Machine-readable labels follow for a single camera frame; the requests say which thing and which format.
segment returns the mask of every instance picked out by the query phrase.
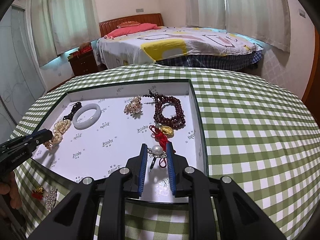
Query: nightstand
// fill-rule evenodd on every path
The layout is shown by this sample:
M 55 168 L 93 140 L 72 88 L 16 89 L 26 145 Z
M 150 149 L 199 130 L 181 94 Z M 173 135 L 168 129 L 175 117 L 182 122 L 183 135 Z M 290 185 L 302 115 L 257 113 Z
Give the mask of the nightstand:
M 93 55 L 93 51 L 75 56 L 69 59 L 69 62 L 75 76 L 82 76 L 98 72 L 98 67 Z

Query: black beaded cord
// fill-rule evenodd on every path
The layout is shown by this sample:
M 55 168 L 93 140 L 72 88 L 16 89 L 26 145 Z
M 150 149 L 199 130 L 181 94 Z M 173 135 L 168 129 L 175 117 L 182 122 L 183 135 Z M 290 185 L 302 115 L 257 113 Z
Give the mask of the black beaded cord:
M 70 114 L 65 115 L 63 117 L 63 120 L 70 120 L 72 121 L 73 116 L 75 115 L 76 111 L 78 111 L 82 107 L 81 102 L 77 102 L 73 105 L 73 108 L 71 109 Z
M 183 128 L 186 120 L 184 119 L 184 114 L 183 114 L 183 110 L 181 108 L 181 103 L 180 100 L 173 97 L 173 96 L 164 96 L 164 95 L 159 95 L 158 92 L 156 92 L 155 94 L 151 92 L 151 90 L 149 90 L 149 94 L 148 95 L 144 95 L 144 97 L 149 97 L 149 98 L 153 98 L 154 102 L 156 103 L 155 105 L 155 114 L 153 116 L 153 119 L 155 120 L 156 123 L 160 123 L 162 125 L 166 125 L 171 127 L 172 129 L 178 130 L 180 128 Z M 172 103 L 174 104 L 174 107 L 176 109 L 176 114 L 175 116 L 171 117 L 171 118 L 165 118 L 162 115 L 162 106 L 165 103 Z

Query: white jade bangle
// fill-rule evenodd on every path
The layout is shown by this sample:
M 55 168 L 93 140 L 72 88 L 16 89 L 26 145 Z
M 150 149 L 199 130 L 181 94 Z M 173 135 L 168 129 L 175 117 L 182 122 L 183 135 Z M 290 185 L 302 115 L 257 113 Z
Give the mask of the white jade bangle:
M 96 109 L 96 112 L 94 113 L 94 115 L 84 122 L 77 122 L 79 116 L 83 114 L 85 111 L 88 111 L 90 109 Z M 72 118 L 73 126 L 77 130 L 87 129 L 90 126 L 92 126 L 95 122 L 97 122 L 97 120 L 100 118 L 100 115 L 101 115 L 101 109 L 100 109 L 100 106 L 98 106 L 97 104 L 88 104 L 88 105 L 82 106 L 78 111 L 76 111 L 75 115 Z

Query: gingham tablecloth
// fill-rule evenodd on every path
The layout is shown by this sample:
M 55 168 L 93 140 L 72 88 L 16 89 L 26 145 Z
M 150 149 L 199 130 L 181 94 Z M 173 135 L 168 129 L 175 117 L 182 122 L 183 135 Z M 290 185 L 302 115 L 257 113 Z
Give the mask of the gingham tablecloth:
M 76 77 L 37 100 L 11 138 L 31 134 L 68 90 L 177 78 L 190 79 L 195 89 L 209 175 L 232 177 L 285 236 L 293 239 L 305 227 L 319 200 L 320 130 L 296 95 L 260 77 L 160 65 L 129 65 Z M 46 190 L 56 186 L 59 202 L 68 190 L 31 159 L 17 168 L 16 175 L 28 236 L 48 214 L 44 202 L 33 199 L 31 191 L 39 185 Z M 185 205 L 126 203 L 125 224 L 127 239 L 188 239 Z

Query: pillow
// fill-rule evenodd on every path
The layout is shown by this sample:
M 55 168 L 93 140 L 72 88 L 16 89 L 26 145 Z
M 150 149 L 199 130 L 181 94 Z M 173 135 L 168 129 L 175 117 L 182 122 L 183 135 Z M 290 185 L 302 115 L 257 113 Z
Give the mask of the pillow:
M 129 21 L 129 22 L 124 22 L 120 23 L 117 28 L 125 28 L 125 27 L 132 27 L 132 26 L 138 26 L 141 23 L 135 22 L 135 21 Z
M 145 32 L 149 30 L 160 30 L 161 28 L 158 27 L 156 24 L 151 24 L 151 23 L 142 23 L 138 26 L 133 26 L 133 27 L 124 27 L 124 28 L 119 28 L 115 29 L 111 33 L 108 33 L 105 35 L 109 39 L 114 39 L 119 36 L 123 35 L 128 35 L 128 34 L 133 34 L 133 33 L 138 33 L 138 32 Z

